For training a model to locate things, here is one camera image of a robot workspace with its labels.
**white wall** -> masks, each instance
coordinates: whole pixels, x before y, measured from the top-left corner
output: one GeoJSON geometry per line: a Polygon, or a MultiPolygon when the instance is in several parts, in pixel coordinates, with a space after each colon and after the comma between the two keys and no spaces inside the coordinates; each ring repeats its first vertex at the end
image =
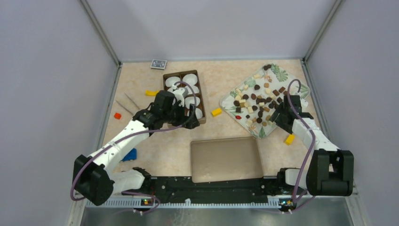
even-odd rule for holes
{"type": "Polygon", "coordinates": [[[301,58],[335,0],[88,0],[122,61],[301,58]]]}
{"type": "Polygon", "coordinates": [[[77,0],[0,3],[0,224],[64,225],[116,67],[77,0]]]}
{"type": "Polygon", "coordinates": [[[398,223],[399,1],[351,0],[310,61],[334,141],[376,226],[398,223]]]}

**brown box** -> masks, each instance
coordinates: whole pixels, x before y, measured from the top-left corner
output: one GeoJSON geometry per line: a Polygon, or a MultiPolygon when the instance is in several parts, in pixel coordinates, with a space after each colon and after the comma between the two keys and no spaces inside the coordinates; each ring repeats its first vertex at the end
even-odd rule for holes
{"type": "Polygon", "coordinates": [[[196,87],[199,89],[199,93],[196,93],[195,96],[199,97],[200,99],[200,104],[197,106],[202,111],[202,118],[198,119],[200,124],[205,124],[207,122],[206,114],[205,114],[205,108],[204,108],[204,100],[202,99],[202,90],[201,90],[201,83],[200,83],[200,78],[198,76],[197,70],[191,70],[191,71],[185,71],[185,72],[175,72],[175,73],[169,73],[169,74],[164,74],[163,75],[163,89],[167,91],[169,87],[166,86],[165,81],[166,79],[170,77],[179,77],[180,80],[183,80],[183,77],[188,75],[188,74],[195,74],[198,78],[197,84],[195,84],[196,87]]]}

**leaf-patterned tray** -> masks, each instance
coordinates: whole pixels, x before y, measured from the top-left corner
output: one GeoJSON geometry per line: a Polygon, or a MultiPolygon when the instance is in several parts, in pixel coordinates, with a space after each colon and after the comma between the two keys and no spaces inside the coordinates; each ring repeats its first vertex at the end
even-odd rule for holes
{"type": "MultiPolygon", "coordinates": [[[[265,138],[268,136],[277,126],[275,123],[271,121],[267,121],[267,125],[263,126],[261,123],[254,122],[251,125],[247,124],[248,119],[246,115],[250,116],[250,120],[253,118],[258,118],[258,111],[256,110],[253,113],[249,113],[247,108],[242,108],[241,113],[236,113],[236,106],[233,104],[235,97],[238,95],[237,89],[241,91],[242,94],[247,94],[250,98],[247,100],[250,106],[256,105],[259,108],[259,105],[256,104],[255,100],[252,100],[251,95],[255,94],[256,96],[262,96],[263,98],[269,97],[271,94],[266,94],[265,87],[263,86],[266,82],[269,84],[269,89],[279,90],[281,87],[285,87],[287,90],[289,83],[295,79],[295,77],[291,74],[288,74],[284,69],[279,67],[276,64],[265,64],[271,65],[270,69],[264,70],[263,66],[256,70],[251,76],[245,79],[238,86],[234,87],[234,89],[228,93],[225,97],[220,100],[220,106],[231,116],[233,117],[239,124],[241,124],[245,129],[247,129],[254,137],[256,138],[265,138]],[[259,85],[261,88],[259,90],[254,90],[255,85],[259,85]]],[[[301,104],[303,108],[305,108],[308,103],[305,100],[306,97],[310,94],[310,89],[308,86],[303,85],[301,87],[301,92],[298,93],[298,84],[295,84],[291,87],[290,93],[291,95],[300,95],[301,96],[301,104]]],[[[279,97],[283,99],[284,94],[281,93],[279,97]]],[[[272,115],[274,113],[274,109],[270,109],[269,112],[264,111],[262,120],[266,121],[266,116],[272,115]]]]}

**deck of cards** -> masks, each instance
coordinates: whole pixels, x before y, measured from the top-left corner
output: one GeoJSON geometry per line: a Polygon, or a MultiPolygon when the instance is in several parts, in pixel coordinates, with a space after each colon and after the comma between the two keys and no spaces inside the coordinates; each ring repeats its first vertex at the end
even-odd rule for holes
{"type": "Polygon", "coordinates": [[[164,70],[166,68],[167,60],[152,60],[151,68],[164,70]]]}

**brown chocolate piece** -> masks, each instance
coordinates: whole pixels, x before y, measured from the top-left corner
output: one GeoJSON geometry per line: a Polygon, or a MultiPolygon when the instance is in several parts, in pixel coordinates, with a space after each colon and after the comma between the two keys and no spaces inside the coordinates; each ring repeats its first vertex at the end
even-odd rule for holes
{"type": "Polygon", "coordinates": [[[269,70],[270,68],[271,68],[271,65],[265,65],[265,66],[263,66],[263,70],[265,70],[265,71],[269,70]]]}
{"type": "Polygon", "coordinates": [[[286,88],[283,86],[279,89],[279,92],[282,93],[284,90],[286,90],[286,88]]]}
{"type": "Polygon", "coordinates": [[[277,90],[273,90],[273,94],[276,95],[276,97],[280,95],[280,93],[277,90]]]}

